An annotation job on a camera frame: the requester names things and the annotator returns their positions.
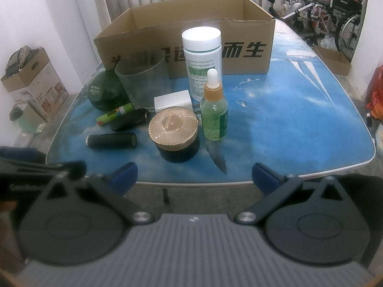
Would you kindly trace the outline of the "black matte cylinder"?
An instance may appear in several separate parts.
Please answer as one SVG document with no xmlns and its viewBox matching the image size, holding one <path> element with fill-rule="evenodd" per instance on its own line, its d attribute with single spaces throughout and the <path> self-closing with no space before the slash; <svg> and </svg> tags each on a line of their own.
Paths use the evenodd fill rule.
<svg viewBox="0 0 383 287">
<path fill-rule="evenodd" d="M 136 148 L 137 143 L 137 136 L 132 132 L 89 135 L 86 138 L 86 146 L 92 150 L 110 148 Z"/>
</svg>

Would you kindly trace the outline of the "green lip balm tube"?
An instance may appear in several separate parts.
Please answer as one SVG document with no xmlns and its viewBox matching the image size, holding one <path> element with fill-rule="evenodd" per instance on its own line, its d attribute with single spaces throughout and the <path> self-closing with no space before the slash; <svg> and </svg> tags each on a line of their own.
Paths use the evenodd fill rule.
<svg viewBox="0 0 383 287">
<path fill-rule="evenodd" d="M 132 103 L 125 104 L 123 106 L 120 106 L 108 113 L 105 113 L 99 117 L 96 118 L 96 123 L 98 126 L 103 126 L 105 124 L 109 124 L 118 117 L 125 115 L 129 112 L 134 111 L 134 106 Z"/>
</svg>

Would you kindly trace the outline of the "black glossy tube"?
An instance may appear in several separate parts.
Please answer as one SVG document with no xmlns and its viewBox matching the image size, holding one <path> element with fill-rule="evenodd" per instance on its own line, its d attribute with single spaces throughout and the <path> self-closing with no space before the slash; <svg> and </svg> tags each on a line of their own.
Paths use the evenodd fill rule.
<svg viewBox="0 0 383 287">
<path fill-rule="evenodd" d="M 111 130 L 113 132 L 125 132 L 135 126 L 147 123 L 149 120 L 149 112 L 146 109 L 138 109 L 128 112 L 111 122 Z"/>
</svg>

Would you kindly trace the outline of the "gold lid black jar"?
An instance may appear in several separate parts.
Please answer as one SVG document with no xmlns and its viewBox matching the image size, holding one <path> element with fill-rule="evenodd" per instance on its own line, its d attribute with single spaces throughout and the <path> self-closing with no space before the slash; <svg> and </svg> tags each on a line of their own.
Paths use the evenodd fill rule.
<svg viewBox="0 0 383 287">
<path fill-rule="evenodd" d="M 174 106 L 158 112 L 149 122 L 149 137 L 161 156 L 171 163 L 183 163 L 199 150 L 199 121 L 192 110 Z"/>
</svg>

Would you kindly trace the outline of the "dark green round bottle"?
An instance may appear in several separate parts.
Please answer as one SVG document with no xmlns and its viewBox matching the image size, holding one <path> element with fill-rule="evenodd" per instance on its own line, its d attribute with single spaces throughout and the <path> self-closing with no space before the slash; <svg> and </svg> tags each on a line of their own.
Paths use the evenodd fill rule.
<svg viewBox="0 0 383 287">
<path fill-rule="evenodd" d="M 88 99 L 99 111 L 109 112 L 128 104 L 128 95 L 114 70 L 98 73 L 90 82 Z"/>
</svg>

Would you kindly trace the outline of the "green dropper bottle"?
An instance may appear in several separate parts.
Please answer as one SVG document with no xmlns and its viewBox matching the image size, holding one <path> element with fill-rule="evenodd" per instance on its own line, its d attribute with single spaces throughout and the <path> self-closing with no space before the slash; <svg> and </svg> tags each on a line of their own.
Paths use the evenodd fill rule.
<svg viewBox="0 0 383 287">
<path fill-rule="evenodd" d="M 229 105 L 223 94 L 223 85 L 216 69 L 209 69 L 200 103 L 204 136 L 219 141 L 226 135 Z"/>
</svg>

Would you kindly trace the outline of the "white small box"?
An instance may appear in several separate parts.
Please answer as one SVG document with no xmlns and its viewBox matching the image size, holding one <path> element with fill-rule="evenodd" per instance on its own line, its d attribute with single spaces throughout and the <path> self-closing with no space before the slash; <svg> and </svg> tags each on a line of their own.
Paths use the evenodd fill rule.
<svg viewBox="0 0 383 287">
<path fill-rule="evenodd" d="M 171 107 L 182 107 L 192 111 L 193 106 L 189 91 L 186 89 L 154 97 L 154 109 L 156 113 Z"/>
</svg>

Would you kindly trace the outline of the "clear glass cup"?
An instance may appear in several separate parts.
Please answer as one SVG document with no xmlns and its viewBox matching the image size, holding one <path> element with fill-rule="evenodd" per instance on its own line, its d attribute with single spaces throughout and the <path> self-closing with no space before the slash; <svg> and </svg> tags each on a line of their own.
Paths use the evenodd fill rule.
<svg viewBox="0 0 383 287">
<path fill-rule="evenodd" d="M 166 56 L 161 49 L 128 55 L 118 62 L 115 72 L 136 109 L 154 112 L 154 98 L 171 92 Z"/>
</svg>

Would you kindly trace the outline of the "white supplement bottle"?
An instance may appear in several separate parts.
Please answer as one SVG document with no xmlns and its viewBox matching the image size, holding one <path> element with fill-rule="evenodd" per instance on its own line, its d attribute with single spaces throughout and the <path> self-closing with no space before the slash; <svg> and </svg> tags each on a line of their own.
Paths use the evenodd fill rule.
<svg viewBox="0 0 383 287">
<path fill-rule="evenodd" d="M 221 31 L 215 27 L 193 27 L 182 33 L 182 45 L 192 99 L 200 102 L 209 69 L 216 69 L 222 82 Z"/>
</svg>

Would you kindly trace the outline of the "printed cardboard box on floor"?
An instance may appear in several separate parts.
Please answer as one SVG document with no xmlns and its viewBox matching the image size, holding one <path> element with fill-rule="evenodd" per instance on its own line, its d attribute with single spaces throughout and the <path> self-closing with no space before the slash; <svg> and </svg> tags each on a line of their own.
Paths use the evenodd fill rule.
<svg viewBox="0 0 383 287">
<path fill-rule="evenodd" d="M 16 103 L 29 103 L 46 121 L 52 121 L 68 97 L 44 48 L 17 73 L 4 75 L 1 83 Z"/>
</svg>

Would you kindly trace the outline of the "bag in floor box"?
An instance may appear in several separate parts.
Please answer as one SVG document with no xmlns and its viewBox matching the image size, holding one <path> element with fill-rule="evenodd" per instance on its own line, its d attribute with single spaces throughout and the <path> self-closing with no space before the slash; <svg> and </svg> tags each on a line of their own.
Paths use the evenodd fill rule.
<svg viewBox="0 0 383 287">
<path fill-rule="evenodd" d="M 38 52 L 39 49 L 31 49 L 26 45 L 13 53 L 5 68 L 6 77 L 11 77 L 12 75 L 20 72 Z"/>
</svg>

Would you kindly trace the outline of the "red plastic bag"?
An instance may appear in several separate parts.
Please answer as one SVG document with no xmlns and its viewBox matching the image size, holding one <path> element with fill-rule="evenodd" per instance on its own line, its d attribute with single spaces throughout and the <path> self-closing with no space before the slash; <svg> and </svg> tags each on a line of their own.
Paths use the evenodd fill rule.
<svg viewBox="0 0 383 287">
<path fill-rule="evenodd" d="M 371 110 L 371 115 L 380 121 L 383 120 L 383 68 L 376 68 L 367 94 L 366 108 Z"/>
</svg>

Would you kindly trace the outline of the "small floor cardboard box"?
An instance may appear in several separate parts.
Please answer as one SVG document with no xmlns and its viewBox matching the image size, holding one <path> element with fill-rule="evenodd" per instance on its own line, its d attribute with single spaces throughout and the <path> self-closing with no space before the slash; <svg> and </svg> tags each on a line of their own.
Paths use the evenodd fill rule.
<svg viewBox="0 0 383 287">
<path fill-rule="evenodd" d="M 349 75 L 351 64 L 341 52 L 316 45 L 314 46 L 314 52 L 321 58 L 333 74 L 344 77 Z"/>
</svg>

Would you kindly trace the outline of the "large cardboard box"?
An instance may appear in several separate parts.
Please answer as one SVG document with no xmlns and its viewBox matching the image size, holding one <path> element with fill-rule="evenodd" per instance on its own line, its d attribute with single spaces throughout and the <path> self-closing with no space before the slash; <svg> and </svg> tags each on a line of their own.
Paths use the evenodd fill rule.
<svg viewBox="0 0 383 287">
<path fill-rule="evenodd" d="M 276 20 L 252 0 L 169 0 L 130 8 L 94 40 L 106 69 L 161 49 L 170 78 L 186 77 L 187 52 L 221 49 L 224 75 L 267 73 Z"/>
</svg>

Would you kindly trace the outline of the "wheelchair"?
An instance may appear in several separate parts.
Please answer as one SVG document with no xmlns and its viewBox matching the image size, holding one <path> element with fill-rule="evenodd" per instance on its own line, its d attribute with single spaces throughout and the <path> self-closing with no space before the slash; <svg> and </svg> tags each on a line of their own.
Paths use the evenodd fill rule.
<svg viewBox="0 0 383 287">
<path fill-rule="evenodd" d="M 329 47 L 353 59 L 362 22 L 362 1 L 266 0 L 268 12 L 303 36 L 309 46 Z"/>
</svg>

